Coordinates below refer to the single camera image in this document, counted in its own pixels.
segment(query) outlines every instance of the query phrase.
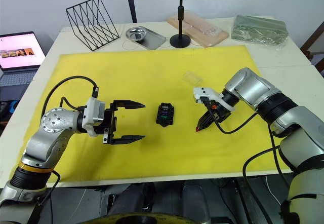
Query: green package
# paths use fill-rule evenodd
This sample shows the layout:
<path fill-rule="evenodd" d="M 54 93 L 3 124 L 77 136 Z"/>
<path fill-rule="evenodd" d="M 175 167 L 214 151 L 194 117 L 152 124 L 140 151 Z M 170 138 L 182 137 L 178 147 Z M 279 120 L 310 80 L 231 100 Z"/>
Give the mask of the green package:
<path fill-rule="evenodd" d="M 232 39 L 271 46 L 280 45 L 287 37 L 283 21 L 244 15 L 236 16 L 231 34 Z"/>

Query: white table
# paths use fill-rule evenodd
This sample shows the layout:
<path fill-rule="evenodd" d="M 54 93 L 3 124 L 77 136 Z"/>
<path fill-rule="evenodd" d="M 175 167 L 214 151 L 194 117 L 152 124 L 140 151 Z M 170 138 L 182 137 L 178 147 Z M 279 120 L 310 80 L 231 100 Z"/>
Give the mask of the white table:
<path fill-rule="evenodd" d="M 209 21 L 230 33 L 234 18 L 210 19 Z M 128 41 L 125 37 L 125 31 L 136 25 L 147 27 L 166 36 L 167 38 L 177 33 L 177 30 L 166 22 L 118 24 L 116 25 L 116 29 L 120 38 L 99 49 L 98 52 L 144 50 L 144 48 Z M 292 98 L 297 104 L 308 107 L 324 121 L 324 79 L 290 38 L 288 39 L 287 44 L 281 49 L 268 48 L 264 45 L 258 44 L 243 43 L 234 41 L 231 38 L 227 38 L 217 46 L 233 45 L 246 45 L 256 66 L 264 78 L 280 88 L 283 93 Z M 189 47 L 199 48 L 201 46 L 199 46 L 195 41 L 192 41 Z M 169 40 L 167 40 L 167 42 L 159 49 L 173 49 L 173 47 L 170 46 Z M 30 83 L 26 93 L 21 99 L 15 113 L 12 115 L 0 138 L 0 187 L 5 185 L 13 167 L 17 163 L 17 160 L 21 157 L 18 154 L 23 144 L 23 137 L 36 105 L 48 82 L 48 78 L 51 76 L 56 66 L 59 56 L 61 54 L 89 52 L 90 50 L 74 36 L 71 28 L 63 29 L 57 36 L 53 46 L 38 69 L 33 81 Z M 276 173 L 276 171 L 249 172 L 248 174 L 260 175 L 274 173 Z M 86 186 L 230 176 L 241 176 L 241 172 L 189 176 L 161 176 L 90 182 L 68 182 L 59 183 L 58 186 Z"/>

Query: laptop screen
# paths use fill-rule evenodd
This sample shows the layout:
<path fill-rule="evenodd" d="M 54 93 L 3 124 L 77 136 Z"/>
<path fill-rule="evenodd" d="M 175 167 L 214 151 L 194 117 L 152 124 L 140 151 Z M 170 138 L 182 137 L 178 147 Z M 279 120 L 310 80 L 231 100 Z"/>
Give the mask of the laptop screen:
<path fill-rule="evenodd" d="M 38 67 L 44 58 L 44 52 L 33 32 L 0 35 L 1 69 Z"/>

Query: orange ring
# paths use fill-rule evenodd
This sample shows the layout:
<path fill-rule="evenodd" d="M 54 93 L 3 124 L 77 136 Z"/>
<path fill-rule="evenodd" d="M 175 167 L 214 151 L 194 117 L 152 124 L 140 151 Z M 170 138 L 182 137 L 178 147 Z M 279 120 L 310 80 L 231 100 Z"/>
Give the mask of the orange ring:
<path fill-rule="evenodd" d="M 27 170 L 29 172 L 38 172 L 38 173 L 49 173 L 53 172 L 54 168 L 37 168 L 26 165 L 25 163 L 20 162 L 18 167 L 21 169 Z"/>

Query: wooden chair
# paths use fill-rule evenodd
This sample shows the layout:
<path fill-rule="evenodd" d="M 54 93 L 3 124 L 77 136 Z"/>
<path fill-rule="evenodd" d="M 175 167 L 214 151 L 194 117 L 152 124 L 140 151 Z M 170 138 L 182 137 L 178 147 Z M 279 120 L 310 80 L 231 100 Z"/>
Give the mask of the wooden chair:
<path fill-rule="evenodd" d="M 302 45 L 300 50 L 311 61 L 314 55 L 324 54 L 324 22 Z M 322 72 L 324 70 L 324 58 L 315 65 L 315 68 Z"/>

